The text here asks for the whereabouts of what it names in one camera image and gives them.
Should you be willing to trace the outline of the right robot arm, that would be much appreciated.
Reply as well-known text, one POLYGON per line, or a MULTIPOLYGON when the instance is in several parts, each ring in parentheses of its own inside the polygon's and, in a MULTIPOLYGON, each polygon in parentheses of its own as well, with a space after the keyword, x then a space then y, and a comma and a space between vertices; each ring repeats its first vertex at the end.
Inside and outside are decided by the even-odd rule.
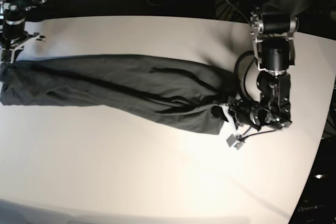
POLYGON ((44 41, 40 33, 25 30, 29 12, 48 0, 1 0, 1 62, 14 63, 25 46, 44 41))

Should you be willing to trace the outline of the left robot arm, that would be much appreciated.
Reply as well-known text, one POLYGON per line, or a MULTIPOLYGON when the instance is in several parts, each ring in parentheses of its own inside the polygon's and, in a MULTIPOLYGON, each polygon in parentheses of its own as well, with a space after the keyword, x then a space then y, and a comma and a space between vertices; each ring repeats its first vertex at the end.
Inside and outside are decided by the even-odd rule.
MULTIPOLYGON (((225 0, 236 8, 238 1, 225 0)), ((239 67, 247 57, 253 57, 259 70, 257 87, 260 100, 255 101, 245 90, 245 82, 237 81, 238 98, 229 98, 222 105, 225 118, 234 130, 248 125, 260 130, 267 126, 274 131, 283 130, 292 124, 290 114, 290 74, 288 69, 295 65, 294 35, 299 28, 299 15, 314 0, 266 0, 254 4, 247 17, 253 49, 237 59, 234 75, 239 77, 239 67)))

